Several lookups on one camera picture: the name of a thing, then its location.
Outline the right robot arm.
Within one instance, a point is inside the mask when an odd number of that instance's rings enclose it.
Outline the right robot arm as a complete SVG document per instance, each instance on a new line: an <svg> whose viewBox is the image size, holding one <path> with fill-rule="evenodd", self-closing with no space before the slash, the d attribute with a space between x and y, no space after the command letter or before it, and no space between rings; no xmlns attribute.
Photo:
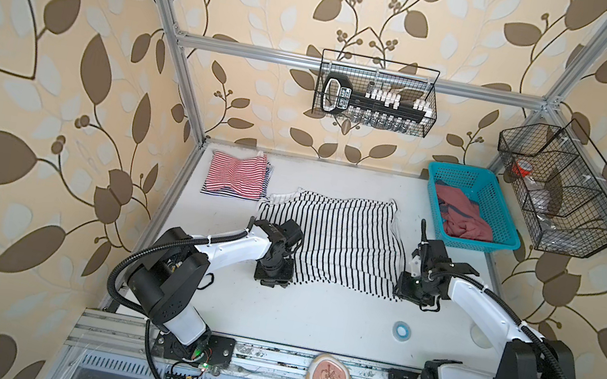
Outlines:
<svg viewBox="0 0 607 379"><path fill-rule="evenodd" d="M468 263L453 262L442 240L421 233L412 253L415 269L401 273L395 294L425 313L449 301L461 308L499 354L494 373L471 369L460 360L427 361L421 372L391 369L388 379L576 379L573 352L523 321L494 291L478 280Z"/></svg>

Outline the black white striped tank top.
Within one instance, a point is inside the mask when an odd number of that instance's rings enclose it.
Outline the black white striped tank top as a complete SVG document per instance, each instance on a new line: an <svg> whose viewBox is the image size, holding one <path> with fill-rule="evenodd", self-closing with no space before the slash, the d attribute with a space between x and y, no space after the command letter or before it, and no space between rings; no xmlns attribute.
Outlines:
<svg viewBox="0 0 607 379"><path fill-rule="evenodd" d="M398 210L393 200L331 198L299 190L260 200L257 213L276 225L293 220L302 230L294 252L296 284L331 283L397 302L394 291L406 262Z"/></svg>

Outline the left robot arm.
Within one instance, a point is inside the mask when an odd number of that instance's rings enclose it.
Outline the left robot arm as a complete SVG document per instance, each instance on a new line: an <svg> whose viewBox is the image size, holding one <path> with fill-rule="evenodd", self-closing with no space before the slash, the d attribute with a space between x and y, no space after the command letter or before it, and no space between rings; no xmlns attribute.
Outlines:
<svg viewBox="0 0 607 379"><path fill-rule="evenodd" d="M276 225L251 218L242 231L207 237L176 227L115 266L106 290L115 303L145 318L144 351L153 378L200 379L228 366L236 340L212 334L191 304L201 281L218 269L252 261L255 281L286 287L303 236L294 220Z"/></svg>

